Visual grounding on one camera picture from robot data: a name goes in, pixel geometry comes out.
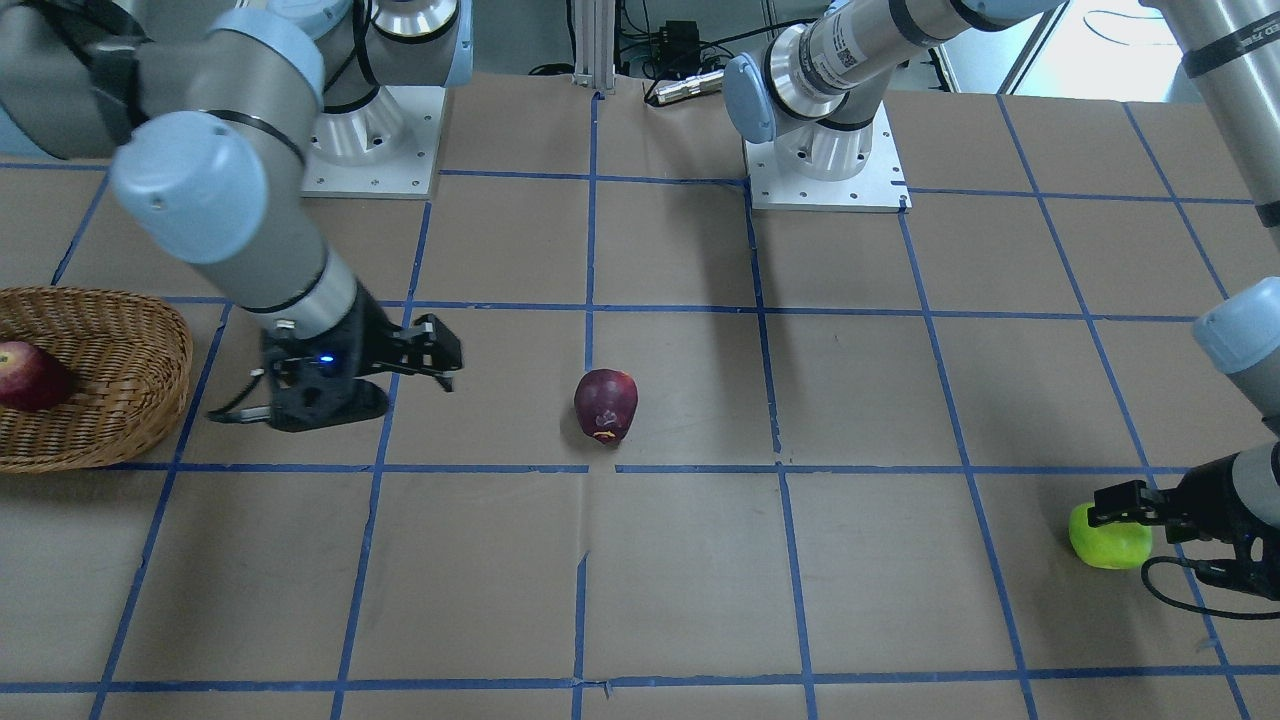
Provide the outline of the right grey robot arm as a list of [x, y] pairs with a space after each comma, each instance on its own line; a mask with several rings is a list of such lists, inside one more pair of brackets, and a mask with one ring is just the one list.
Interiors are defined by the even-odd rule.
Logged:
[[452, 391], [462, 345], [387, 316], [305, 213], [305, 170], [402, 149], [390, 88], [466, 83], [471, 40], [466, 1], [5, 1], [3, 152], [108, 159], [151, 240], [261, 325], [269, 402], [209, 419], [376, 419], [372, 375]]

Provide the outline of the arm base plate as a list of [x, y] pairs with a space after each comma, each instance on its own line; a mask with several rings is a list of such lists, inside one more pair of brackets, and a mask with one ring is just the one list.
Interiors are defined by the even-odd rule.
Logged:
[[443, 87], [384, 86], [352, 111], [317, 120], [301, 193], [429, 200], [447, 115]]
[[902, 213], [913, 208], [884, 104], [869, 126], [820, 124], [771, 143], [745, 143], [756, 210]]

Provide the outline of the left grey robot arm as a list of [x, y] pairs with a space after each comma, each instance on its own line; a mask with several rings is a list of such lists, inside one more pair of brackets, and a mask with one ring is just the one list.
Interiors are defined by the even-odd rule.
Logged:
[[[1065, 1], [833, 1], [814, 20], [783, 26], [762, 49], [728, 61], [724, 95], [742, 141], [774, 151], [817, 184], [858, 176], [874, 156], [870, 129], [896, 67], [968, 31], [998, 33], [1068, 10]], [[1079, 47], [1080, 70], [1056, 61], [1021, 78], [1030, 92], [1147, 101], [1193, 97], [1210, 113], [1251, 196], [1277, 236], [1277, 4], [1146, 1], [1119, 33]], [[1192, 334], [1277, 430], [1277, 278], [1266, 277], [1197, 318]], [[1092, 568], [1174, 565], [1206, 585], [1277, 600], [1277, 445], [1190, 469], [1170, 489], [1140, 480], [1097, 489], [1068, 534]]]

